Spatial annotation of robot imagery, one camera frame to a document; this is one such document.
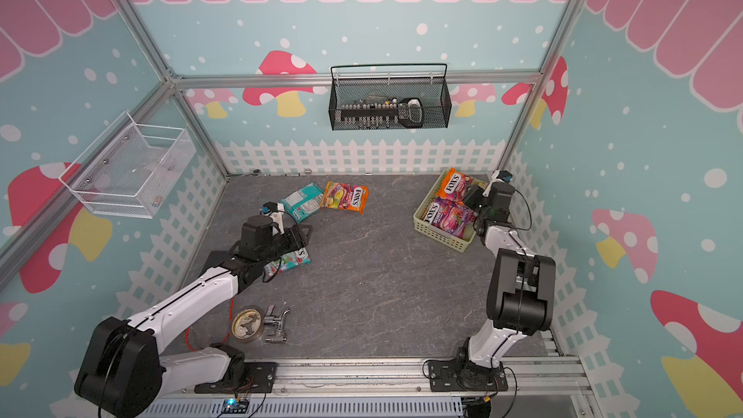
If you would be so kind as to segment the purple candy bag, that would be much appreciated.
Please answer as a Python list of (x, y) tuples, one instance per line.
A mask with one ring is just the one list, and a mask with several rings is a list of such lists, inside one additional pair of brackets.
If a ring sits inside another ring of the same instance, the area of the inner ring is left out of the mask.
[(431, 201), (422, 221), (456, 238), (462, 238), (466, 227), (474, 222), (474, 212), (464, 205), (437, 197)]

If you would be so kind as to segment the green plastic basket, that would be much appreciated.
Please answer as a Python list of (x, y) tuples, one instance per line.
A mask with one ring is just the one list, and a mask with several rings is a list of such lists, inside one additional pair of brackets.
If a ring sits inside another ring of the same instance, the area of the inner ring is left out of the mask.
[(464, 253), (475, 237), (476, 213), (464, 205), (470, 186), (485, 188), (486, 183), (456, 168), (441, 172), (413, 215), (414, 230)]

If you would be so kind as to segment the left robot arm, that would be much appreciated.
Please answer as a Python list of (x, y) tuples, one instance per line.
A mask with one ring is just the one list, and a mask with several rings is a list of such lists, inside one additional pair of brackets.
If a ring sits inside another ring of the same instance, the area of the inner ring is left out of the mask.
[(137, 417), (162, 396), (192, 386), (239, 394), (251, 384), (244, 354), (224, 343), (183, 354), (166, 348), (218, 305), (265, 274), (268, 264), (311, 242), (308, 224), (285, 226), (284, 213), (257, 215), (227, 251), (212, 251), (191, 284), (127, 319), (109, 317), (92, 333), (74, 391), (98, 412)]

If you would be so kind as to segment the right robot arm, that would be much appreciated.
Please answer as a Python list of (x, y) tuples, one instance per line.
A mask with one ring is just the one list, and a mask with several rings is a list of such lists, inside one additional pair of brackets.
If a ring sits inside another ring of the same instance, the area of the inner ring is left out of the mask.
[(464, 375), (488, 375), (518, 342), (546, 331), (553, 320), (556, 264), (530, 250), (510, 222), (511, 201), (521, 195), (511, 176), (497, 177), (483, 188), (471, 187), (464, 205), (475, 212), (474, 230), (495, 256), (486, 300), (486, 321), (458, 353)]

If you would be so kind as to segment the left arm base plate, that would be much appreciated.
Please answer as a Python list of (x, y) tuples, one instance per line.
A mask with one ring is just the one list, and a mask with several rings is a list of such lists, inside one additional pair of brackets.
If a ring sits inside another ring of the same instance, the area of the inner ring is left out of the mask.
[(242, 362), (231, 365), (223, 379), (195, 385), (197, 394), (269, 394), (273, 391), (278, 364)]

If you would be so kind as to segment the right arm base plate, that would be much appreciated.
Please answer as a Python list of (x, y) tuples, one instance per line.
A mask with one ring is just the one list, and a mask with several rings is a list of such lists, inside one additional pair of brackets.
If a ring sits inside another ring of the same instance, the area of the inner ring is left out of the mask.
[(429, 379), (433, 392), (505, 392), (509, 389), (502, 366), (487, 369), (452, 360), (427, 360), (423, 373)]

